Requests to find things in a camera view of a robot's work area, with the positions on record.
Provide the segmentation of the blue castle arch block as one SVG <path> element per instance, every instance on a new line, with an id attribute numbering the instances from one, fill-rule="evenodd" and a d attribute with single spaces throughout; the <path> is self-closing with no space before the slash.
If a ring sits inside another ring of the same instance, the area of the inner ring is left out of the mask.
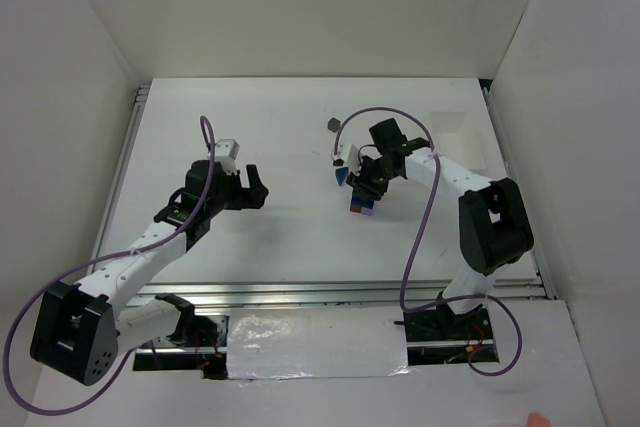
<path id="1" fill-rule="evenodd" d="M 351 201 L 353 203 L 359 204 L 372 204 L 375 202 L 375 198 L 372 197 L 368 192 L 363 191 L 361 189 L 353 189 Z"/>

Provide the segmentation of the blue triangular block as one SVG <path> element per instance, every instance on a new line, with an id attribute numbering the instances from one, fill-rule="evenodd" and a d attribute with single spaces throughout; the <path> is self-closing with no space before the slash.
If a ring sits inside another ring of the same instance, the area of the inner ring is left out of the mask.
<path id="1" fill-rule="evenodd" d="M 342 186 L 345 184 L 348 175 L 349 175 L 348 167 L 339 167 L 339 168 L 336 168 L 334 171 L 334 176 L 339 186 Z"/>

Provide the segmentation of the grey wood cube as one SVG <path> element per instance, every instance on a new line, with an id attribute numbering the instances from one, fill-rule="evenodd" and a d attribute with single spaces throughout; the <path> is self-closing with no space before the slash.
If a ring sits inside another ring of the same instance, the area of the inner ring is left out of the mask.
<path id="1" fill-rule="evenodd" d="M 341 128 L 341 121 L 335 117 L 332 117 L 327 122 L 327 129 L 332 133 L 337 133 Z"/>

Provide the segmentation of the white perforated box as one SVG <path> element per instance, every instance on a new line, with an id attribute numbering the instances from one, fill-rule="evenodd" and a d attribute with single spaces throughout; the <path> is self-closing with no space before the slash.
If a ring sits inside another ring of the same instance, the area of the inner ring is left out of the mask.
<path id="1" fill-rule="evenodd" d="M 432 112 L 429 122 L 441 153 L 469 170 L 483 172 L 486 169 L 482 138 L 469 113 Z"/>

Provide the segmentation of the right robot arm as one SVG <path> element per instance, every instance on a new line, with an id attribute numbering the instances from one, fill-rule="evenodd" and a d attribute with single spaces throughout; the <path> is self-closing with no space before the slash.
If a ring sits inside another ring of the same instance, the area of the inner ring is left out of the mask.
<path id="1" fill-rule="evenodd" d="M 519 261 L 534 245 L 517 183 L 508 177 L 493 180 L 462 167 L 436 153 L 430 139 L 408 139 L 393 119 L 375 124 L 369 133 L 379 155 L 358 156 L 350 170 L 346 182 L 352 189 L 351 211 L 371 212 L 396 178 L 431 190 L 403 272 L 402 293 L 408 289 L 437 196 L 447 196 L 458 206 L 459 249 L 465 264 L 432 307 L 402 308 L 405 325 L 430 340 L 459 340 L 464 335 L 481 339 L 486 316 L 483 297 L 492 290 L 501 270 Z"/>

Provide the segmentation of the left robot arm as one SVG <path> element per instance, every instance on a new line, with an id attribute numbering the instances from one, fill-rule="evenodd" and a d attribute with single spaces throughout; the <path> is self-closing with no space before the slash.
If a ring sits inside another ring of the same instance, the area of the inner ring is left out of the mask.
<path id="1" fill-rule="evenodd" d="M 30 356 L 85 386 L 101 380 L 114 359 L 159 337 L 177 346 L 199 335 L 216 341 L 215 322 L 199 316 L 189 301 L 161 293 L 144 305 L 129 301 L 161 270 L 180 259 L 210 230 L 224 210 L 260 209 L 269 194 L 258 169 L 239 172 L 220 162 L 192 163 L 185 184 L 169 198 L 146 231 L 118 259 L 73 284 L 55 282 L 44 292 Z"/>

